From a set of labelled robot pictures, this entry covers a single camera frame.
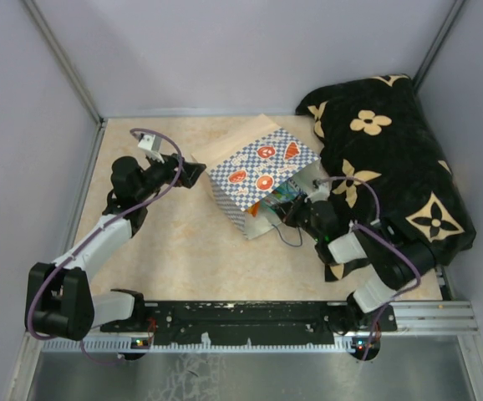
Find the orange fruits candy bag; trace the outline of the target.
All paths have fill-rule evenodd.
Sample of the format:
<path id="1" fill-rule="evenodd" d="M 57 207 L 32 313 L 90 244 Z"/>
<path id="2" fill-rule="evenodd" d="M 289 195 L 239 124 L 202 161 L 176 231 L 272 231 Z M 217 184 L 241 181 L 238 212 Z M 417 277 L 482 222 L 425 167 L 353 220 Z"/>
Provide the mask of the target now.
<path id="1" fill-rule="evenodd" d="M 249 206 L 246 209 L 246 213 L 249 214 L 250 216 L 256 218 L 259 215 L 259 213 L 262 211 L 262 209 L 265 205 L 266 205 L 265 202 L 260 200 L 257 203 Z"/>

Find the green mint candy bag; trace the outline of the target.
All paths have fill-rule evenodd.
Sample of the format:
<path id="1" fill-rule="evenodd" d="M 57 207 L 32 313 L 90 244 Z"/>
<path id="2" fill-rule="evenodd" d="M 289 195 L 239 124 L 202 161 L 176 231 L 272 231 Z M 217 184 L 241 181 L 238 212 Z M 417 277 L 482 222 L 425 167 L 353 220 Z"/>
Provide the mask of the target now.
<path id="1" fill-rule="evenodd" d="M 292 179 L 284 181 L 270 195 L 265 199 L 268 206 L 278 205 L 284 202 L 293 201 L 298 195 L 301 195 L 303 190 Z"/>

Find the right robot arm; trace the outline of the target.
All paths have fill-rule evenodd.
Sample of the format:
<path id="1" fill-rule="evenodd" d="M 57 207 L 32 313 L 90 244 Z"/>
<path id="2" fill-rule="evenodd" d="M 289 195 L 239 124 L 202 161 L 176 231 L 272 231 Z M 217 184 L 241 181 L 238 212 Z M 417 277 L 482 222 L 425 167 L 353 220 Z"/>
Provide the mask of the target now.
<path id="1" fill-rule="evenodd" d="M 347 297 L 344 330 L 370 328 L 384 306 L 418 287 L 422 276 L 436 266 L 434 253 L 423 241 L 407 238 L 386 221 L 353 224 L 348 232 L 340 233 L 338 215 L 328 200 L 312 201 L 298 195 L 274 210 L 286 226 L 314 239 L 326 280 L 336 282 L 354 270 L 374 269 Z"/>

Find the checkered paper bag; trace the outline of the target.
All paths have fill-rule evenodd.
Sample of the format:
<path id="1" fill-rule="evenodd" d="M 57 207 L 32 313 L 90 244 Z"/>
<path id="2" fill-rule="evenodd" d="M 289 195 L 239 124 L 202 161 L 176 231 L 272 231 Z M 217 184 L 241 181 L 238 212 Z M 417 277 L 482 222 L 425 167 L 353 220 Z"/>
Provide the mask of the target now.
<path id="1" fill-rule="evenodd" d="M 254 218 L 246 209 L 292 179 L 307 195 L 319 176 L 319 156 L 264 114 L 200 147 L 192 159 L 206 165 L 212 199 L 248 240 L 281 224 L 274 206 Z"/>

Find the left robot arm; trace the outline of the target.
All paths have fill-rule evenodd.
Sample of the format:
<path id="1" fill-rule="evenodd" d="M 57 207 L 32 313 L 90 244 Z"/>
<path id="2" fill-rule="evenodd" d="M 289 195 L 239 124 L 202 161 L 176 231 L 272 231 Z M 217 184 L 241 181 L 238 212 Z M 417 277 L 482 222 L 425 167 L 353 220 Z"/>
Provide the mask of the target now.
<path id="1" fill-rule="evenodd" d="M 142 329 L 148 312 L 141 293 L 114 289 L 92 296 L 89 279 L 115 251 L 135 236 L 147 207 L 173 187 L 191 188 L 206 165 L 163 155 L 143 169 L 132 156 L 112 164 L 112 190 L 92 231 L 50 263 L 38 262 L 28 274 L 25 327 L 37 339 L 80 341 L 95 327 L 119 322 L 132 332 Z"/>

